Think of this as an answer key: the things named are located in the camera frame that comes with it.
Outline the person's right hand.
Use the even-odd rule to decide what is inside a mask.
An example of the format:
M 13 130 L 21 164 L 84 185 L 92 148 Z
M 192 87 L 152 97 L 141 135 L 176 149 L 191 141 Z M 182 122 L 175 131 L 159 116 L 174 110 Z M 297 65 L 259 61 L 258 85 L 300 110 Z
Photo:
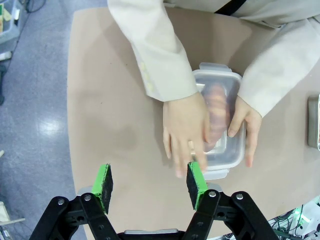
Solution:
M 187 173 L 192 153 L 200 169 L 207 169 L 205 142 L 210 140 L 209 133 L 210 116 L 201 93 L 163 104 L 163 144 L 177 177 Z

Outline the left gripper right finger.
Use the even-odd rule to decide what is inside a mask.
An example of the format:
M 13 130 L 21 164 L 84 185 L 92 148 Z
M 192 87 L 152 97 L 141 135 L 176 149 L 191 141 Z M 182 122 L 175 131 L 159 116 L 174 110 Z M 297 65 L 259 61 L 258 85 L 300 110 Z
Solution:
M 222 221 L 237 240 L 277 240 L 278 236 L 251 196 L 238 191 L 231 196 L 209 189 L 197 162 L 187 165 L 186 185 L 195 213 L 185 240 L 206 240 L 214 221 Z

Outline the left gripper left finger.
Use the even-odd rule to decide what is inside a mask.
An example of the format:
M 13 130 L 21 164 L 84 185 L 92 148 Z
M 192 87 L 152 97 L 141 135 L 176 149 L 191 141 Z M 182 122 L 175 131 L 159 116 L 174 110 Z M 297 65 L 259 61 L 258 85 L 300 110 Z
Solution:
M 111 166 L 98 170 L 91 192 L 68 200 L 51 199 L 34 228 L 31 240 L 70 240 L 81 225 L 88 225 L 96 240 L 116 240 L 118 235 L 107 218 L 113 190 Z

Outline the person's left hand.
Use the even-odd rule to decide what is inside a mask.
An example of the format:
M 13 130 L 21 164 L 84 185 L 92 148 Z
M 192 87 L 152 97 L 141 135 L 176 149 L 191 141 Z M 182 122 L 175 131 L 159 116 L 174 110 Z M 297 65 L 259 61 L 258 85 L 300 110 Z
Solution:
M 228 136 L 234 137 L 243 123 L 246 125 L 244 158 L 246 166 L 251 168 L 257 149 L 262 116 L 238 96 L 235 101 L 235 112 L 228 128 Z

